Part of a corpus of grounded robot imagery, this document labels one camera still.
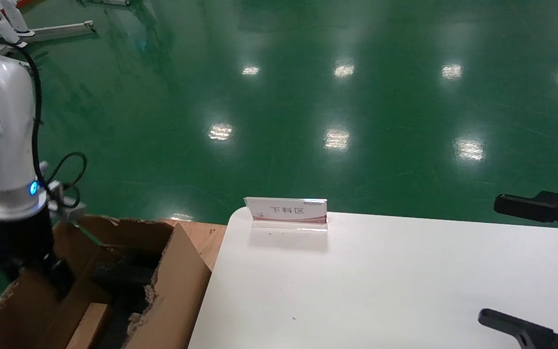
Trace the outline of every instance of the torn cardboard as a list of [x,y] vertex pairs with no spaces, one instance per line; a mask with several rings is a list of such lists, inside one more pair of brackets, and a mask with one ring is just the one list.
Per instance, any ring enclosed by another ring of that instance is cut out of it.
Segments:
[[86,216],[79,228],[59,223],[53,229],[55,253],[66,259],[76,282],[62,302],[41,276],[22,272],[0,298],[0,349],[65,349],[90,303],[109,303],[111,296],[88,280],[99,262],[114,262],[132,249],[162,252],[146,290],[148,309],[134,325],[126,349],[186,347],[197,318],[210,270],[186,232],[176,225],[131,219]]

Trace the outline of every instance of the green epoxy floor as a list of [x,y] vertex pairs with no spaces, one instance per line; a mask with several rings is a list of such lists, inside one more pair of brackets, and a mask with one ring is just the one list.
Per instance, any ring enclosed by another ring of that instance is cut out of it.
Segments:
[[526,224],[494,197],[558,191],[558,0],[131,1],[24,9],[98,29],[30,49],[41,155],[87,153],[91,213],[225,224],[244,196],[325,197]]

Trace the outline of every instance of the white tabletop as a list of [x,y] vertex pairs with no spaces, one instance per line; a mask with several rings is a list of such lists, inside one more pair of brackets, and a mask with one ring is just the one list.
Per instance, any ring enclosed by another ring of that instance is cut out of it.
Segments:
[[489,307],[558,332],[558,228],[330,212],[230,218],[189,349],[518,349]]

